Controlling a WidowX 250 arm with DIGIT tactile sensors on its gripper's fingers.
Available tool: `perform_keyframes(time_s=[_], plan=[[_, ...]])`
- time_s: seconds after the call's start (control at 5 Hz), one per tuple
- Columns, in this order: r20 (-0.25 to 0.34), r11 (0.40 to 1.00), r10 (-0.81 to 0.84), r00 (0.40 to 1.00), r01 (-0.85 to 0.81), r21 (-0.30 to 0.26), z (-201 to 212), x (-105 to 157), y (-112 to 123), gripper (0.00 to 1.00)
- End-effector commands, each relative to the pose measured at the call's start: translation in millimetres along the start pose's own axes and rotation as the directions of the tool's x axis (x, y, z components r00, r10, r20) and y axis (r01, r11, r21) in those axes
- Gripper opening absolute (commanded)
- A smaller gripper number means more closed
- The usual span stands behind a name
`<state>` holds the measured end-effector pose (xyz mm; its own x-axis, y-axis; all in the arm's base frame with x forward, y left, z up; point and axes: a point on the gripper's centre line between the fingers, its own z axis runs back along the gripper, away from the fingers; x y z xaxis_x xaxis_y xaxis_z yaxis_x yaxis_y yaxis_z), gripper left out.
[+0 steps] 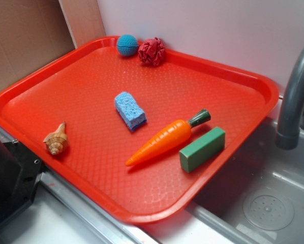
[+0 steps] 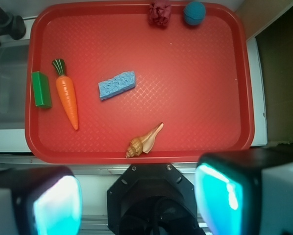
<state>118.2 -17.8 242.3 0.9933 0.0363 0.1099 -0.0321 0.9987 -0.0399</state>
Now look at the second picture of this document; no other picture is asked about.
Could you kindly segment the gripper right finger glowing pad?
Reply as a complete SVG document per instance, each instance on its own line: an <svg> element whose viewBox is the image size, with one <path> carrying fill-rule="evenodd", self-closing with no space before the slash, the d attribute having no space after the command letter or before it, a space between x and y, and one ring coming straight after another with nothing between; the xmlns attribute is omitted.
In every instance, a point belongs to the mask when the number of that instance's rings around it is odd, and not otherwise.
<svg viewBox="0 0 293 235"><path fill-rule="evenodd" d="M195 198L214 235L293 235L293 151L253 148L206 153Z"/></svg>

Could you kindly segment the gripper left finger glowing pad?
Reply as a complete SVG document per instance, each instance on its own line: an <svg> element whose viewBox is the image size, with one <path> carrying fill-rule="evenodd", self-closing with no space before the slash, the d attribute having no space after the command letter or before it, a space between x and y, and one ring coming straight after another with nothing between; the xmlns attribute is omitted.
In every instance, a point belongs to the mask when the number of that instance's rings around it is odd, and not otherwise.
<svg viewBox="0 0 293 235"><path fill-rule="evenodd" d="M0 235L76 235L81 185L65 166L0 170Z"/></svg>

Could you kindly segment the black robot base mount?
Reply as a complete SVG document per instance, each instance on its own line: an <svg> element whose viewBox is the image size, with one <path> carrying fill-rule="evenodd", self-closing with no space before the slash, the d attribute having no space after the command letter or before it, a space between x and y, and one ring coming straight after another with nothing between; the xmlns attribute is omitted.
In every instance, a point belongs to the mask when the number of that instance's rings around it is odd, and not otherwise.
<svg viewBox="0 0 293 235"><path fill-rule="evenodd" d="M132 164L107 190L115 235L203 235L194 185L171 164Z"/></svg>

